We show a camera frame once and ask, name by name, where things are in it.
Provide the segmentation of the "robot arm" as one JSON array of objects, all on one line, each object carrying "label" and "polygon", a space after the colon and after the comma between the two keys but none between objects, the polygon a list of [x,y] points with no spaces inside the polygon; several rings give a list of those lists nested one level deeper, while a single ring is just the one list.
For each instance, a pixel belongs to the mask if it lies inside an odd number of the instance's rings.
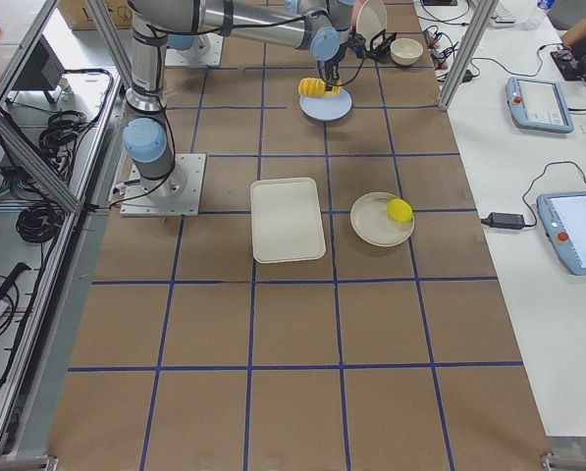
[{"label": "robot arm", "polygon": [[294,83],[335,79],[351,49],[350,1],[133,1],[132,78],[122,141],[131,204],[245,211],[253,182],[308,174],[329,194],[324,127],[300,112]]}]

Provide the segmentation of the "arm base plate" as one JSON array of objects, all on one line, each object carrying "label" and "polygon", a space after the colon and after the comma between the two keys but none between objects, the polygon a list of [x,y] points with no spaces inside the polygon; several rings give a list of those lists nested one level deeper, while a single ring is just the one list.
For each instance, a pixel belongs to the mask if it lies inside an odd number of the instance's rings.
[{"label": "arm base plate", "polygon": [[125,217],[175,217],[197,216],[199,213],[205,154],[178,154],[171,176],[150,194],[155,184],[140,179],[139,171],[132,164],[130,178],[137,183],[129,185],[121,204],[120,214]]},{"label": "arm base plate", "polygon": [[222,58],[224,39],[214,33],[204,35],[168,35],[167,68],[217,68]]}]

